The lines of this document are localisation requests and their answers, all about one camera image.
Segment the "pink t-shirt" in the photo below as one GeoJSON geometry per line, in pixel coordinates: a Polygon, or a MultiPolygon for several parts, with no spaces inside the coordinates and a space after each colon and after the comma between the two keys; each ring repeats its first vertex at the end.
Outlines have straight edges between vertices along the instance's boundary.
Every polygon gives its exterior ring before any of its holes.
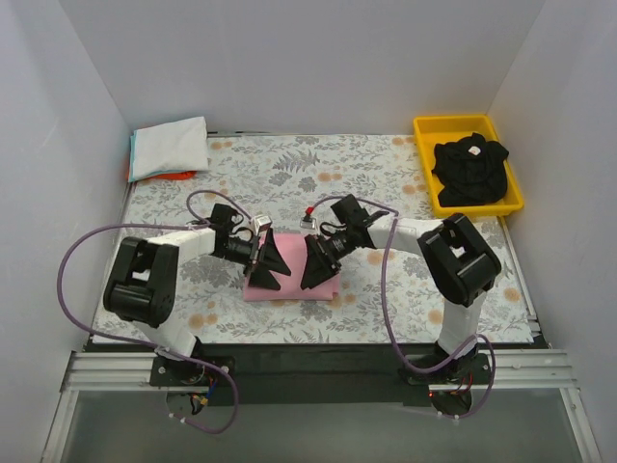
{"type": "Polygon", "coordinates": [[[291,270],[291,275],[274,274],[281,285],[279,290],[250,287],[248,282],[245,282],[243,299],[246,302],[333,300],[339,293],[340,277],[338,275],[315,288],[300,288],[308,256],[304,237],[298,233],[275,233],[274,239],[282,258],[291,270]]]}

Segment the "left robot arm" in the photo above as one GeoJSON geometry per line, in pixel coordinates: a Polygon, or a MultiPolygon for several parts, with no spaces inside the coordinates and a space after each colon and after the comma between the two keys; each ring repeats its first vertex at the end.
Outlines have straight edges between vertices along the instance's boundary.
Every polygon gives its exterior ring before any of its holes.
{"type": "Polygon", "coordinates": [[[217,374],[207,373],[202,344],[174,313],[180,266],[212,256],[239,264],[249,282],[279,290],[277,274],[291,270],[277,248],[271,221],[241,225],[240,213],[230,205],[215,204],[209,217],[186,231],[121,241],[103,294],[106,311],[137,327],[152,342],[163,368],[186,386],[204,384],[217,374]]]}

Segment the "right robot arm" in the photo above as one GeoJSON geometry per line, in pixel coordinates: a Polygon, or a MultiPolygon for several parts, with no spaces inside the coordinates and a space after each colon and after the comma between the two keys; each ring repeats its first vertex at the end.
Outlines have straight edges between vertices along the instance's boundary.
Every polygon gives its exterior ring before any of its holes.
{"type": "Polygon", "coordinates": [[[319,233],[306,235],[300,287],[314,288],[330,280],[339,273],[342,259],[358,249],[397,250],[423,258],[443,297],[440,335],[433,354],[415,362],[401,348],[394,351],[414,378],[462,381],[482,339],[478,333],[482,305],[501,272],[496,253],[461,213],[443,220],[417,220],[402,218],[385,205],[369,213],[366,202],[353,195],[332,196],[330,201],[338,223],[322,224],[319,233]]]}

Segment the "floral patterned table mat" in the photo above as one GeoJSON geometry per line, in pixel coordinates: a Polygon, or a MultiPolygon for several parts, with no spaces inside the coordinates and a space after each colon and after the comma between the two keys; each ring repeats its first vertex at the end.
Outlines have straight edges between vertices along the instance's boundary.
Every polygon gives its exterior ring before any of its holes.
{"type": "MultiPolygon", "coordinates": [[[[333,221],[324,203],[353,194],[429,219],[432,207],[411,138],[387,135],[237,136],[209,143],[210,167],[189,180],[143,180],[124,209],[128,233],[157,235],[164,225],[208,216],[230,197],[252,214],[271,217],[277,232],[294,233],[304,210],[333,221]]],[[[443,298],[415,255],[358,250],[344,259],[339,293],[331,301],[246,302],[240,268],[203,257],[179,275],[179,319],[204,342],[433,342],[443,298]]]]}

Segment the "folded orange t-shirt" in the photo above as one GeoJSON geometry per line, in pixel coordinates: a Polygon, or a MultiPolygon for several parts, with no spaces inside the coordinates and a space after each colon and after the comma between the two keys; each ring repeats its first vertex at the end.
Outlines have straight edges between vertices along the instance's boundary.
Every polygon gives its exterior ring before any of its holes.
{"type": "Polygon", "coordinates": [[[132,174],[131,169],[126,169],[126,180],[128,182],[142,181],[147,179],[163,179],[163,180],[173,180],[173,181],[181,181],[188,180],[193,178],[196,175],[196,171],[184,171],[184,172],[153,172],[146,174],[144,176],[135,176],[132,174]]]}

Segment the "black t-shirt in bin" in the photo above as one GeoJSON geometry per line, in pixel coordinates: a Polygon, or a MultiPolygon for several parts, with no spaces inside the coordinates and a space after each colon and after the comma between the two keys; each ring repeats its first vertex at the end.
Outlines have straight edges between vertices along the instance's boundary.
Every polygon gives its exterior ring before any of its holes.
{"type": "Polygon", "coordinates": [[[434,155],[432,174],[443,185],[438,194],[441,206],[480,206],[505,197],[509,151],[500,142],[473,132],[455,142],[436,144],[434,155]]]}

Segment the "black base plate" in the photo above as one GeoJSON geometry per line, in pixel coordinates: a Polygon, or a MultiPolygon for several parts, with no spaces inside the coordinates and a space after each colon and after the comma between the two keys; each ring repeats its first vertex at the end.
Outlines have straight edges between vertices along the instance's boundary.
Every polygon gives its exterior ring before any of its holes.
{"type": "Polygon", "coordinates": [[[234,380],[243,404],[400,403],[428,407],[431,386],[485,386],[486,353],[422,379],[388,344],[204,344],[206,362],[234,380]]]}

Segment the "aluminium frame rail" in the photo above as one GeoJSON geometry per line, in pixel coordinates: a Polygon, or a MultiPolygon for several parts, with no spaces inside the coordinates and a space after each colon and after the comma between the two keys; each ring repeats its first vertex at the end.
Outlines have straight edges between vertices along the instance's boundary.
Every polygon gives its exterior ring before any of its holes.
{"type": "MultiPolygon", "coordinates": [[[[168,391],[203,391],[212,381],[254,390],[259,386],[361,391],[377,387],[429,386],[443,389],[451,381],[443,374],[414,379],[381,346],[314,345],[250,349],[215,360],[216,370],[199,374],[195,381],[173,374],[170,362],[146,352],[95,352],[72,355],[63,387],[74,391],[133,391],[140,388],[168,391]]],[[[499,350],[477,354],[464,369],[478,388],[563,389],[576,385],[567,354],[561,350],[499,350]]]]}

